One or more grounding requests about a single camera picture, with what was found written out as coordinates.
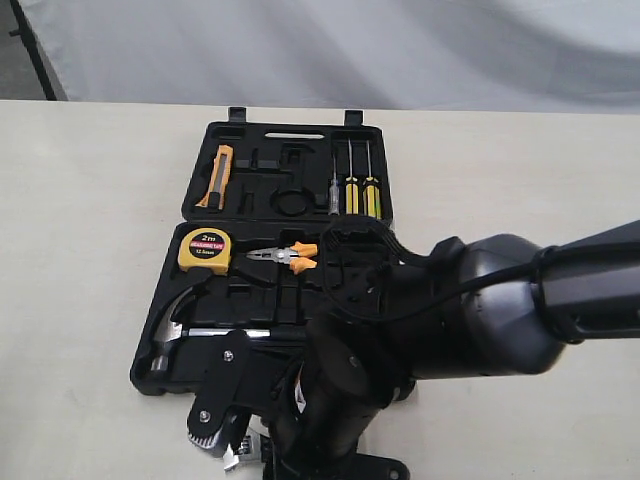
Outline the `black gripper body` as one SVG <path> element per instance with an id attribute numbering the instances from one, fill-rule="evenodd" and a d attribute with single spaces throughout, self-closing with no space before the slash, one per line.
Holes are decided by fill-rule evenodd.
<path id="1" fill-rule="evenodd" d="M 287 374 L 268 422 L 264 479 L 408 479 L 401 461 L 363 454 L 360 437 L 382 410 L 375 384 L 355 359 L 307 359 Z"/>

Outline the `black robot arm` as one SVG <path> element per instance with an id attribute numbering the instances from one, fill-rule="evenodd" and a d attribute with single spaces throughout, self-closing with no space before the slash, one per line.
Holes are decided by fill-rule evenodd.
<path id="1" fill-rule="evenodd" d="M 431 379 L 538 375 L 564 349 L 639 334 L 639 225 L 562 246 L 513 234 L 456 237 L 426 256 L 381 223 L 347 217 L 396 257 L 349 281 L 307 323 L 304 356 L 268 429 L 267 479 L 404 479 L 404 465 L 360 454 L 374 417 Z"/>

